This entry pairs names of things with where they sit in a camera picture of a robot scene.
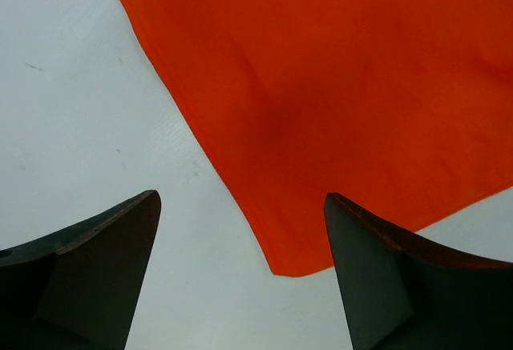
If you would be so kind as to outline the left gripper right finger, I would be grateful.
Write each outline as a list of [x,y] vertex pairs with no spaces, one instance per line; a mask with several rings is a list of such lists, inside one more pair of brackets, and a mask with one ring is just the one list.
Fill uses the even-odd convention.
[[354,348],[511,348],[511,263],[435,243],[337,193],[325,223]]

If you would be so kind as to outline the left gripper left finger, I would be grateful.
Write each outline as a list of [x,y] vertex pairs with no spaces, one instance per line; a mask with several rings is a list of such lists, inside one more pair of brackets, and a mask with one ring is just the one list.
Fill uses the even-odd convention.
[[3,349],[123,349],[160,220],[144,191],[1,251]]

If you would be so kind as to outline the orange t shirt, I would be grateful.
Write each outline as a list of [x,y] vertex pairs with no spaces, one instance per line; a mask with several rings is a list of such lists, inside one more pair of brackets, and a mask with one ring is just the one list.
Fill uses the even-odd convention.
[[271,272],[337,192],[411,231],[512,185],[512,0],[120,0]]

